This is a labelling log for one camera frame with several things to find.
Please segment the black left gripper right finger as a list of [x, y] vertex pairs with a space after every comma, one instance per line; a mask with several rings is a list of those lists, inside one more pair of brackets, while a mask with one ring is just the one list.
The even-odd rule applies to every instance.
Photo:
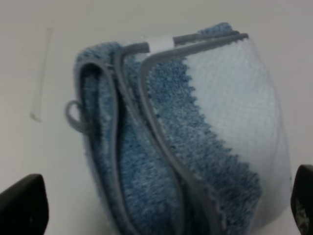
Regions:
[[301, 235], [313, 234], [313, 166], [300, 165], [291, 194], [291, 211]]

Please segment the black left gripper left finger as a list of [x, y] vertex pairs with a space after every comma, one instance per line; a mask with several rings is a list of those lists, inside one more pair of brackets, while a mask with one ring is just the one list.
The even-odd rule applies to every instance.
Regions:
[[41, 174], [29, 174], [0, 194], [2, 235], [43, 235], [48, 221], [48, 199]]

